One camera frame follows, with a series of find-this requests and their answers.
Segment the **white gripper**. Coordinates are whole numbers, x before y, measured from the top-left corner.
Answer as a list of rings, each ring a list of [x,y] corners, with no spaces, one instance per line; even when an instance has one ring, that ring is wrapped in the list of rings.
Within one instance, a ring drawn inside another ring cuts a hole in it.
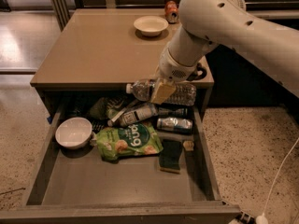
[[[150,101],[155,104],[162,104],[175,91],[175,82],[194,81],[206,77],[207,71],[199,62],[192,66],[184,66],[175,61],[169,49],[165,48],[161,54],[159,65],[159,76],[154,84]]]

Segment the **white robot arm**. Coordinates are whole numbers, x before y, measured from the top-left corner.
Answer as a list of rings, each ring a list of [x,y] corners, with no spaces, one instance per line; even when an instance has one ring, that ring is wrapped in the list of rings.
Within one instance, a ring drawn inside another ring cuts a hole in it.
[[[159,61],[151,101],[161,104],[196,70],[197,63],[223,45],[299,97],[299,31],[257,18],[244,0],[180,0],[180,26]]]

